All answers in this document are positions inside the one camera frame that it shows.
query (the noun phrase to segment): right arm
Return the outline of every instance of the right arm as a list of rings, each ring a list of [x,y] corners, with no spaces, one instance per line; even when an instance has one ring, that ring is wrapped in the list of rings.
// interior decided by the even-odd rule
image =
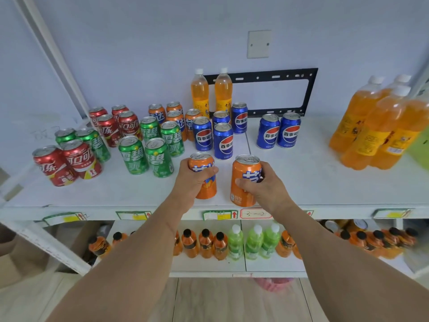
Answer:
[[[429,291],[382,260],[335,236],[289,197],[271,166],[261,183],[237,179],[292,235],[314,293],[331,322],[427,321]]]

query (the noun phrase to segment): soda can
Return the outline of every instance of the soda can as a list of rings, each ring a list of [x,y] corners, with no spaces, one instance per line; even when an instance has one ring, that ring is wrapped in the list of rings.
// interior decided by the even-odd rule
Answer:
[[[76,139],[76,131],[72,127],[68,127],[67,129],[62,129],[55,132],[55,141],[60,146],[63,143],[66,143],[74,139]]]
[[[167,107],[167,114],[168,112],[171,112],[171,111],[179,111],[180,113],[183,114],[183,107],[180,102],[169,102],[166,107]]]
[[[156,177],[168,177],[174,172],[168,145],[162,138],[153,138],[146,143],[146,156]]]
[[[125,105],[116,105],[111,107],[111,114],[113,115],[116,121],[118,121],[119,114],[126,111],[129,111],[129,109]]]
[[[245,102],[235,102],[231,108],[231,121],[235,134],[247,131],[247,104]]]
[[[136,136],[123,137],[119,140],[118,149],[130,174],[143,174],[149,169],[143,144]]]
[[[118,125],[122,136],[136,136],[140,141],[143,140],[140,122],[134,112],[126,111],[119,114]]]
[[[188,140],[195,141],[195,137],[193,135],[193,121],[196,118],[202,116],[199,109],[192,108],[186,112],[185,115],[185,124],[186,124],[186,133],[188,136]]]
[[[63,154],[83,179],[97,177],[103,171],[91,148],[80,139],[66,142],[63,145]]]
[[[159,124],[165,122],[167,115],[165,114],[165,109],[161,104],[151,104],[149,105],[149,115],[157,118]]]
[[[226,111],[217,111],[213,113],[212,122],[213,122],[213,131],[214,131],[217,123],[231,124],[231,117],[229,116],[229,113]]]
[[[46,146],[33,151],[33,160],[55,186],[72,184],[78,175],[56,146]]]
[[[150,139],[160,136],[160,125],[154,116],[146,116],[140,121],[140,129],[142,130],[143,139],[148,142]]]
[[[231,201],[240,207],[255,205],[255,197],[236,184],[237,178],[248,178],[252,182],[258,182],[261,178],[262,165],[256,156],[239,155],[233,162],[233,177],[231,179]]]
[[[110,159],[110,151],[101,139],[98,131],[91,127],[85,127],[76,131],[76,137],[90,146],[95,158],[104,163]]]
[[[218,123],[213,130],[214,156],[228,159],[233,156],[234,133],[229,123]]]
[[[161,136],[168,144],[168,149],[172,157],[180,156],[185,152],[182,133],[176,122],[167,121],[161,124]]]
[[[215,165],[215,160],[212,155],[207,152],[196,152],[190,156],[188,161],[188,167],[194,172],[201,172],[207,167],[212,167]],[[196,195],[197,199],[210,199],[216,195],[216,175],[213,175],[210,178],[207,178],[204,183],[201,185],[201,189]]]
[[[93,107],[89,110],[89,117],[96,128],[98,128],[97,118],[105,114],[108,114],[107,109],[102,106]]]
[[[185,124],[185,117],[183,116],[180,111],[170,111],[167,113],[167,121],[175,121],[179,127],[180,131],[182,132],[182,140],[187,140],[187,133],[186,133],[186,124]]]
[[[297,142],[300,126],[301,115],[298,113],[284,113],[280,122],[277,144],[283,148],[293,147]]]
[[[256,145],[262,149],[271,149],[277,140],[280,120],[276,114],[264,114],[259,122]]]
[[[208,151],[213,147],[212,124],[205,116],[193,121],[193,135],[195,137],[195,148],[198,151]]]
[[[97,119],[98,128],[100,133],[106,139],[107,145],[109,147],[116,147],[121,138],[121,133],[119,132],[118,122],[115,120],[112,114],[101,115]]]

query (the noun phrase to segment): white wall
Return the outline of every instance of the white wall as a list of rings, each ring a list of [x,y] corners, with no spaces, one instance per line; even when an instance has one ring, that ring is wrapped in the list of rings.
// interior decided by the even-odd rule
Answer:
[[[340,113],[371,74],[416,74],[429,56],[429,0],[35,2],[88,103],[139,115],[153,102],[190,107],[194,69],[223,66],[319,67],[308,113]],[[248,31],[264,29],[270,57],[247,59]]]
[[[14,175],[82,121],[13,0],[0,0],[0,167]]]

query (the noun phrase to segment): left hand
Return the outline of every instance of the left hand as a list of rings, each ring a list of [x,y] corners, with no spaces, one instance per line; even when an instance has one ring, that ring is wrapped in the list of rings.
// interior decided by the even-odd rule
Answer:
[[[190,158],[185,158],[180,162],[179,174],[174,182],[173,189],[168,196],[168,200],[179,205],[179,210],[183,215],[192,208],[196,195],[207,178],[215,175],[219,169],[216,166],[203,169],[201,172],[193,172],[188,167]]]

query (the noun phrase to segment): coca-cola can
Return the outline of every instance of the coca-cola can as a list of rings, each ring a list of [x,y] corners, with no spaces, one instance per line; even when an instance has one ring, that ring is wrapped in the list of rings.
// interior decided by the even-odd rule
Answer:
[[[94,126],[97,128],[98,128],[97,118],[99,118],[101,115],[105,115],[105,114],[108,114],[107,109],[105,109],[102,106],[93,107],[89,110],[89,117],[92,121],[92,124],[94,124]]]
[[[129,111],[129,109],[125,105],[116,105],[111,107],[111,114],[113,115],[116,121],[118,121],[119,114],[126,111]]]
[[[117,147],[119,139],[121,139],[121,133],[119,132],[119,126],[112,114],[101,115],[97,119],[98,129],[100,133],[106,139],[109,147]]]
[[[56,146],[36,149],[33,151],[33,160],[55,186],[72,184],[78,178],[77,173],[63,156],[62,150]]]
[[[82,140],[68,141],[62,147],[64,157],[81,178],[91,179],[103,171],[91,148]]]
[[[140,141],[143,140],[140,122],[134,112],[126,111],[119,114],[118,124],[123,136],[136,136]]]

